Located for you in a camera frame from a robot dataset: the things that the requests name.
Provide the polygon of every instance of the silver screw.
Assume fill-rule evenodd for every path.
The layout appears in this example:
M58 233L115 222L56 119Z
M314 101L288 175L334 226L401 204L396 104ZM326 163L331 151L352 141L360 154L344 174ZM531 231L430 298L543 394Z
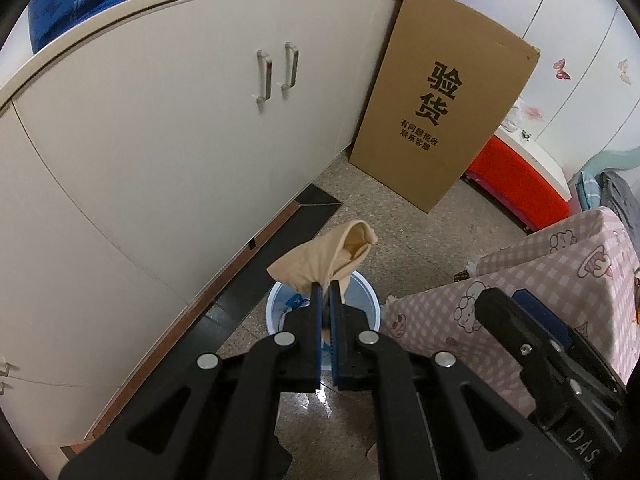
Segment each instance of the silver screw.
M574 394L580 395L582 393L582 388L580 387L580 384L578 384L578 381L576 381L575 379L569 380L569 386L571 386L571 389L574 391Z
M296 342L296 336L294 336L291 332L278 332L274 337L276 345L279 346L290 346Z
M211 370L212 368L218 366L219 362L220 360L215 354L202 354L200 357L198 357L196 364L203 370Z
M438 352L436 354L436 364L449 368L456 364L456 356L449 352Z
M380 341L380 336L373 330L364 330L358 334L358 339L363 345L375 345Z

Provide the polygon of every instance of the cabinet handle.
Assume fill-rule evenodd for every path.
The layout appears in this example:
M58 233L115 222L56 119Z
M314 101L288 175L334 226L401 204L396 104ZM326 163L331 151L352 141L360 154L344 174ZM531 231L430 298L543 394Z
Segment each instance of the cabinet handle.
M264 60L264 95L258 96L256 101L259 105L268 101L271 97L271 57L265 51L260 49L258 51L258 59Z
M287 43L284 44L284 51L286 53L285 55L287 55L289 50L293 53L293 58L291 60L291 76L289 82L282 85L283 90L288 90L289 88L295 86L296 76L298 75L298 57L300 56L300 51L293 43L287 41Z

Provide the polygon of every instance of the cardboard box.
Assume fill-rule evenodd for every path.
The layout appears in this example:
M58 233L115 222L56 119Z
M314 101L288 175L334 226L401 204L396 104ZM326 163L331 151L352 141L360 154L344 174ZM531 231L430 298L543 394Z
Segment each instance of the cardboard box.
M350 162L428 212L494 134L538 57L456 0L404 0Z

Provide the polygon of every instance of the pink checkered tablecloth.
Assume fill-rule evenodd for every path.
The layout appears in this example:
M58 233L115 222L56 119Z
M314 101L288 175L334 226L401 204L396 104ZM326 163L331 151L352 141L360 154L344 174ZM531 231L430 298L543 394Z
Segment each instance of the pink checkered tablecloth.
M626 383L640 349L638 267L618 217L604 207L585 211L483 256L474 278L390 302L380 332L418 354L453 352L527 415L535 403L518 376L520 365L476 321L480 292L496 286L510 296L526 288L587 336Z

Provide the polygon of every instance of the bucket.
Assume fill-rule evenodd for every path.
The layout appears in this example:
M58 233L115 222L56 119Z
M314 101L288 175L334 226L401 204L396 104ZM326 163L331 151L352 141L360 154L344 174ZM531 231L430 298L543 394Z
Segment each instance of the bucket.
M270 335L279 332L280 319L284 311L289 308L285 303L295 295L296 291L293 288L280 282L276 282L271 288L267 298L266 313L267 332ZM367 315L370 329L375 331L380 329L380 304L376 293L364 276L356 270L351 273L351 281L344 293L344 303L363 311ZM324 342L322 342L320 368L324 371L331 370L331 348Z

